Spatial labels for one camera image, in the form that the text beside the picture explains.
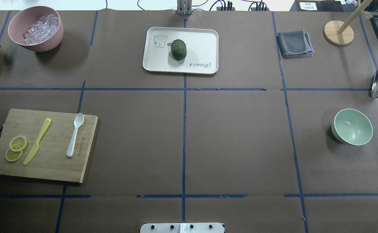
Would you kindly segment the pink bowl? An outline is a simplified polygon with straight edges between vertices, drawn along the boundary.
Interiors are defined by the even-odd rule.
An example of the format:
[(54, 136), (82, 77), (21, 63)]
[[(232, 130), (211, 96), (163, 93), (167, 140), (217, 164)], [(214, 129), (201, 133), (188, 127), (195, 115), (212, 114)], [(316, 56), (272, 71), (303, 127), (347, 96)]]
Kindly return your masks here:
[[(50, 14), (54, 15), (59, 21), (55, 32), (44, 41), (32, 45), (25, 44), (24, 33), (28, 31), (34, 23), (38, 22), (40, 17), (46, 17)], [(59, 13), (53, 8), (48, 6), (32, 6), (17, 13), (9, 23), (7, 31), (13, 42), (23, 48), (34, 52), (46, 52), (56, 48), (56, 46), (61, 43), (64, 34), (64, 26)]]

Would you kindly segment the clear ice cubes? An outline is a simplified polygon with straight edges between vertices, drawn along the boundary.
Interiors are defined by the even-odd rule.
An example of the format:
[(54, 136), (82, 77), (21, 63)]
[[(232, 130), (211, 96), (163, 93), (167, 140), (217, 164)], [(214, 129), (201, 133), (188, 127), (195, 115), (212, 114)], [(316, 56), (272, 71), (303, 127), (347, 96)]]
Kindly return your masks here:
[(60, 18), (49, 14), (42, 16), (23, 34), (25, 45), (35, 45), (53, 36), (60, 25)]

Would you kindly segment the wooden mug tree stand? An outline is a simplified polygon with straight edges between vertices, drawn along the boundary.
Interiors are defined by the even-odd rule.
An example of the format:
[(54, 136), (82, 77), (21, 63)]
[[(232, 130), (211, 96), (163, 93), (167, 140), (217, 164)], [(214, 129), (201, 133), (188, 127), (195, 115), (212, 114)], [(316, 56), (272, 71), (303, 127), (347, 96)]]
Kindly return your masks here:
[(344, 46), (350, 44), (354, 39), (354, 31), (350, 27), (351, 22), (360, 14), (366, 15), (368, 18), (373, 17), (371, 13), (364, 10), (370, 3), (371, 0), (364, 0), (362, 3), (358, 0), (358, 7), (345, 22), (339, 20), (328, 22), (323, 31), (325, 38), (335, 45)]

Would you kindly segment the white rabbit tray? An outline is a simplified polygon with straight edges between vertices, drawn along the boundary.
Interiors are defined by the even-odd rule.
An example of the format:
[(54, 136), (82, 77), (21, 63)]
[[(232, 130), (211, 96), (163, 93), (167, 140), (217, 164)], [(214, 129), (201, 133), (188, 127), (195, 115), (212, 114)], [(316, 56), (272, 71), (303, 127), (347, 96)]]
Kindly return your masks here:
[[(172, 57), (171, 44), (176, 39), (187, 47), (181, 61)], [(142, 66), (149, 72), (212, 75), (219, 68), (218, 49), (219, 36), (214, 30), (153, 27), (147, 31)]]

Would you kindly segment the lower lemon slice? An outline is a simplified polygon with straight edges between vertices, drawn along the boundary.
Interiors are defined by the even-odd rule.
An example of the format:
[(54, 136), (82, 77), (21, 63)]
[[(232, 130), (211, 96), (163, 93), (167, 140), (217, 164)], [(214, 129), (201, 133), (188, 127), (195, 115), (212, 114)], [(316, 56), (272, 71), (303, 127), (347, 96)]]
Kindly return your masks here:
[(23, 150), (20, 151), (12, 151), (11, 149), (7, 149), (5, 153), (5, 160), (8, 162), (16, 162), (20, 158), (22, 158)]

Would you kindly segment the lemon slice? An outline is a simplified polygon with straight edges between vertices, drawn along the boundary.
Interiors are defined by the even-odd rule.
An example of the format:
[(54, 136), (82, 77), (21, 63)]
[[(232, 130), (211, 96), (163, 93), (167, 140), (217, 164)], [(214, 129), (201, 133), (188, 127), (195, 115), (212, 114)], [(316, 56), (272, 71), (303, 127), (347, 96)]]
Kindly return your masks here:
[(12, 151), (11, 149), (7, 149), (5, 153), (5, 160), (8, 162), (16, 162), (20, 158), (22, 158), (23, 150), (20, 151)]
[(9, 149), (14, 152), (22, 151), (28, 145), (28, 140), (25, 136), (16, 136), (9, 142)]

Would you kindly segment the yellow plastic knife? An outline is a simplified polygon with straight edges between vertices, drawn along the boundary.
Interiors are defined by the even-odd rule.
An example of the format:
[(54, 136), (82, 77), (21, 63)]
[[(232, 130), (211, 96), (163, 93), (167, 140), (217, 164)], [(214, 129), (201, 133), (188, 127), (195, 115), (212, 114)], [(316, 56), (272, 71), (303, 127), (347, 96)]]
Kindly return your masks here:
[(28, 153), (28, 156), (25, 158), (23, 165), (27, 165), (37, 154), (39, 150), (39, 143), (40, 140), (43, 138), (44, 134), (46, 133), (47, 129), (49, 128), (52, 120), (50, 118), (46, 118), (40, 128), (40, 131), (38, 133), (38, 136), (34, 142), (34, 145), (32, 146), (30, 152)]

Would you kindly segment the white pillar base plate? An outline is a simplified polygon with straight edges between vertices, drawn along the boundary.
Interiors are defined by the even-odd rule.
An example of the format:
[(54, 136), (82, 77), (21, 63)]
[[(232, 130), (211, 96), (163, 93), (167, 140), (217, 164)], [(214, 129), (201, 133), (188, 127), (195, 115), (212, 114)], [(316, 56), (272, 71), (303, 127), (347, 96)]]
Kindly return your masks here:
[(206, 223), (148, 223), (143, 224), (140, 233), (224, 233), (224, 224)]

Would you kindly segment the bamboo cutting board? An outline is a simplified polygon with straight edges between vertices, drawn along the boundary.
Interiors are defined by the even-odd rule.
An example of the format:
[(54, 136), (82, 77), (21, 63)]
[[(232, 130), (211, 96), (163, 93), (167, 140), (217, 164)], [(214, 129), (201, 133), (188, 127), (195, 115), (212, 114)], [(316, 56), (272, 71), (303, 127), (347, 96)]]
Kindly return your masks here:
[[(0, 138), (0, 175), (82, 183), (98, 117), (84, 115), (74, 153), (68, 158), (66, 151), (74, 130), (75, 116), (72, 113), (10, 109)], [(39, 150), (28, 164), (23, 165), (46, 118), (50, 118), (51, 123), (39, 142)], [(8, 162), (5, 153), (9, 142), (20, 135), (27, 137), (28, 146), (19, 160)]]

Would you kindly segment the black power strip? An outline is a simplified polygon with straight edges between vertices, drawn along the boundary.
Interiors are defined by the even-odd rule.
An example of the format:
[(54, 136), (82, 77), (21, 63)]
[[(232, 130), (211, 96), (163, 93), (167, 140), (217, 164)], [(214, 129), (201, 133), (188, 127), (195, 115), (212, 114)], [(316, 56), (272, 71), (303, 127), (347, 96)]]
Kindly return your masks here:
[(217, 11), (270, 11), (263, 0), (223, 0), (224, 3), (214, 6)]

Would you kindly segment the aluminium frame post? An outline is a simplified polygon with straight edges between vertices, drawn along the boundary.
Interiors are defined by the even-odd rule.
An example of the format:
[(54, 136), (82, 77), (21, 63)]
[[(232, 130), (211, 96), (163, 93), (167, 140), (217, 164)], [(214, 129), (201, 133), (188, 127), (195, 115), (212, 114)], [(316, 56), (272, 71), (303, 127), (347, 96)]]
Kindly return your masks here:
[(177, 15), (192, 15), (192, 0), (177, 0)]

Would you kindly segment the green bowl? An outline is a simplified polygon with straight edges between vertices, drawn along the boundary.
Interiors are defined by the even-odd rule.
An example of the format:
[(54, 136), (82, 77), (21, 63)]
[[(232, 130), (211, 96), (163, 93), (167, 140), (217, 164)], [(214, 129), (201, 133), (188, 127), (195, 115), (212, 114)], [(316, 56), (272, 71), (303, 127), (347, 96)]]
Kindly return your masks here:
[(351, 108), (336, 113), (331, 131), (341, 143), (355, 146), (367, 144), (373, 136), (371, 121), (362, 112)]

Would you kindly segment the upper lemon slice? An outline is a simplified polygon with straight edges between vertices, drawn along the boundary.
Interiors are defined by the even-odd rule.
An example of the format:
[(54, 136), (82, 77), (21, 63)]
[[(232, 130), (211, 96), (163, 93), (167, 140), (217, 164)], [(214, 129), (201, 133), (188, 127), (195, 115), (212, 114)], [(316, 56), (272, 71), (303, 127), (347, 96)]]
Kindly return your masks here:
[(25, 136), (16, 136), (9, 142), (9, 149), (14, 152), (22, 151), (28, 145), (28, 140)]

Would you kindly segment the black box with label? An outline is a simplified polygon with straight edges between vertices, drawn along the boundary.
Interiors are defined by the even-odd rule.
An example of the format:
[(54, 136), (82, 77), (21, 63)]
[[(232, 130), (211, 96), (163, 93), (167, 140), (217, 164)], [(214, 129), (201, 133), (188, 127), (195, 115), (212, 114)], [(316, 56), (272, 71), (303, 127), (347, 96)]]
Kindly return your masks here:
[(334, 0), (295, 0), (289, 11), (343, 12), (343, 7)]

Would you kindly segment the green avocado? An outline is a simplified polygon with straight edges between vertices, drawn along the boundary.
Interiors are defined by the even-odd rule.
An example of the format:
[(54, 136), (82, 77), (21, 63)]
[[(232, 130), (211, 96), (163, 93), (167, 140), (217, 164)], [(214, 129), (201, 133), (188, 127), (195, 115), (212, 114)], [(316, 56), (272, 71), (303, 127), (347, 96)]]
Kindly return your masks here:
[(187, 47), (183, 40), (176, 39), (171, 43), (171, 54), (173, 59), (181, 61), (187, 56)]

